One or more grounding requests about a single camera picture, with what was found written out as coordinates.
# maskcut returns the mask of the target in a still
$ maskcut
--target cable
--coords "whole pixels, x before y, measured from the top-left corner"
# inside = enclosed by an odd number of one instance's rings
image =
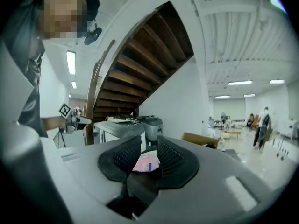
[[[66,145],[65,145],[65,141],[64,141],[64,136],[62,135],[62,132],[60,132],[60,133],[61,133],[62,141],[63,141],[63,143],[64,143],[64,147],[66,147]]]
[[[64,147],[66,147],[66,145],[65,145],[65,141],[64,141],[64,137],[63,137],[63,135],[62,135],[62,133],[63,133],[63,129],[62,128],[59,128],[59,132],[61,133],[61,138],[62,138],[62,141],[63,141],[63,143],[64,143]]]

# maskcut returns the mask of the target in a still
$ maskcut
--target person walking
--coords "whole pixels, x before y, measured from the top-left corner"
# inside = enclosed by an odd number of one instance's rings
[[[268,107],[265,107],[264,111],[260,113],[258,120],[259,124],[253,141],[253,148],[256,148],[256,143],[259,141],[258,149],[260,150],[267,133],[268,125],[271,123]]]

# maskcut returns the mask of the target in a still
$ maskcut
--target table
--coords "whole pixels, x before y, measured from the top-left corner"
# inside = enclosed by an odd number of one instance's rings
[[[224,130],[225,133],[229,133],[229,134],[236,134],[237,138],[239,137],[239,135],[241,135],[241,131],[240,130]]]

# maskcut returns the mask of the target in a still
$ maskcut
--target man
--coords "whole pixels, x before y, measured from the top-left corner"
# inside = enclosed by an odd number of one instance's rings
[[[40,117],[39,81],[45,52],[42,39],[83,36],[99,6],[99,0],[33,0],[14,12],[3,30],[8,51],[34,87],[19,123],[35,129],[40,137],[47,137],[47,130],[66,126],[61,117]]]
[[[259,141],[258,148],[260,150],[263,145],[263,140],[267,133],[268,125],[271,124],[268,107],[265,107],[264,111],[260,113],[258,120],[259,120],[259,124],[256,131],[256,136],[254,138],[253,148],[256,147],[256,143]]]

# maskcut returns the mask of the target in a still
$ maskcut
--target ceiling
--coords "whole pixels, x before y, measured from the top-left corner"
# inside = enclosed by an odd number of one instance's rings
[[[201,0],[209,96],[243,98],[298,78],[298,41],[287,14],[268,0]],[[252,80],[253,84],[228,86]]]
[[[100,0],[96,18],[105,30],[128,0]],[[299,46],[287,15],[268,0],[199,0],[206,47],[205,64],[209,96],[259,94],[273,85],[271,79],[295,80]],[[99,60],[97,42],[85,46],[83,39],[45,42],[46,53],[59,79],[76,98],[86,98],[94,64]],[[77,54],[76,75],[68,73],[66,51]],[[228,82],[253,80],[251,85],[228,86]],[[71,87],[77,82],[77,89]]]

